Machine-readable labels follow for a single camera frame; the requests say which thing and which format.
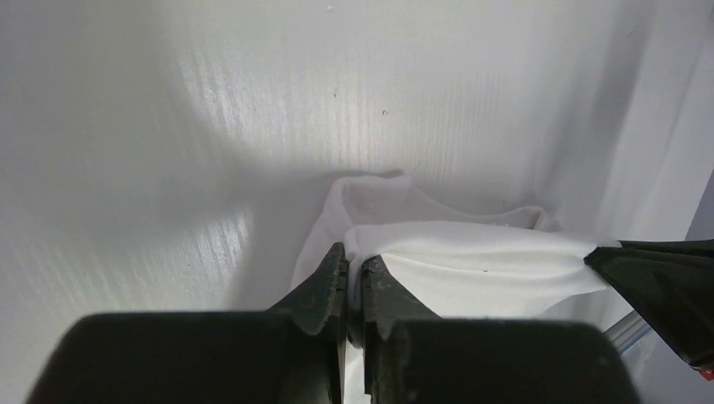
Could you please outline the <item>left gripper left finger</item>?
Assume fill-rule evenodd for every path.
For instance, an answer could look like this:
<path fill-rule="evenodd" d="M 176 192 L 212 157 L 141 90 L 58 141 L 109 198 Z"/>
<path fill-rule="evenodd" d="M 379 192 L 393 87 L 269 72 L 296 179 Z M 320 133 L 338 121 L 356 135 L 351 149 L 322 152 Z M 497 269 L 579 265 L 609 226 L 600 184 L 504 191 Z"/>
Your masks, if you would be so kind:
<path fill-rule="evenodd" d="M 340 403 L 344 246 L 264 311 L 85 316 L 57 344 L 31 403 Z"/>

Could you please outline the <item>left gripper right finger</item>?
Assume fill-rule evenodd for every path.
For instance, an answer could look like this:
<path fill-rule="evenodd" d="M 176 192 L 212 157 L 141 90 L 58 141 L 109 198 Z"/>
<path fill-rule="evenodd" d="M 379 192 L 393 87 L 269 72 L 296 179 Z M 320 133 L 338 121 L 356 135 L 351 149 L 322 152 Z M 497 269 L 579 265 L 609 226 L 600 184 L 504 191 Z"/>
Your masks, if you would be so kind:
<path fill-rule="evenodd" d="M 636 403 L 610 340 L 577 322 L 446 319 L 389 272 L 360 272 L 364 388 L 374 403 Z"/>

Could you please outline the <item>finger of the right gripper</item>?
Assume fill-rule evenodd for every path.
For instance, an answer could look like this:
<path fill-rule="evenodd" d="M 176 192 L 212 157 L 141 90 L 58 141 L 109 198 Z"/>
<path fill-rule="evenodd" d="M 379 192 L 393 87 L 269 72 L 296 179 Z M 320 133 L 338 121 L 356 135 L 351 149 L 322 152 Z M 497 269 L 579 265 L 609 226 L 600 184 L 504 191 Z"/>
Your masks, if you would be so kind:
<path fill-rule="evenodd" d="M 713 371 L 713 240 L 622 241 L 584 262 L 692 369 Z"/>

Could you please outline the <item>white t-shirt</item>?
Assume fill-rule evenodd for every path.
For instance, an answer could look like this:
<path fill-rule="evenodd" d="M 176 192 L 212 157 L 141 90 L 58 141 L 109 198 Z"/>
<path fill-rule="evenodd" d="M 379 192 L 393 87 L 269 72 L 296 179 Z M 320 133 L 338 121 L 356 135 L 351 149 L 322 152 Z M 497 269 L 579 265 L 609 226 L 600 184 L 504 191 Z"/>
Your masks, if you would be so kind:
<path fill-rule="evenodd" d="M 347 177 L 325 199 L 296 260 L 297 286 L 335 243 L 349 274 L 380 257 L 392 277 L 437 315 L 581 320 L 562 303 L 607 285 L 585 262 L 608 237 L 564 231 L 539 206 L 473 215 L 430 198 L 408 176 Z"/>

